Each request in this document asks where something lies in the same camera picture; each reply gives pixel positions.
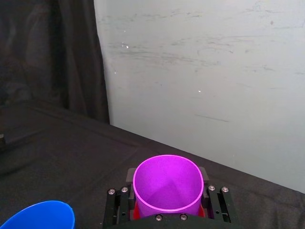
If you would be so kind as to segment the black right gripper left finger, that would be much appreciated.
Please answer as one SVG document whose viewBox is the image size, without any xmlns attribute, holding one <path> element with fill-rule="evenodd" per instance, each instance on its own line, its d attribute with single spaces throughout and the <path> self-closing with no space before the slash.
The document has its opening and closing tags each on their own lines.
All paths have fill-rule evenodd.
<svg viewBox="0 0 305 229">
<path fill-rule="evenodd" d="M 136 219 L 136 197 L 133 189 L 133 175 L 136 168 L 129 168 L 126 184 L 119 189 L 107 190 L 103 226 L 116 226 Z"/>
</svg>

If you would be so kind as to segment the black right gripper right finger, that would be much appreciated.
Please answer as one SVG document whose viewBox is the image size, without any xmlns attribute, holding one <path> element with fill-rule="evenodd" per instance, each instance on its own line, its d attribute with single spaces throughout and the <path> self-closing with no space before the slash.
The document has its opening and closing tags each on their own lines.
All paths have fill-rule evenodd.
<svg viewBox="0 0 305 229">
<path fill-rule="evenodd" d="M 199 167 L 199 169 L 204 182 L 200 215 L 205 218 L 231 223 L 221 188 L 215 183 L 210 184 L 210 179 L 204 167 Z"/>
</svg>

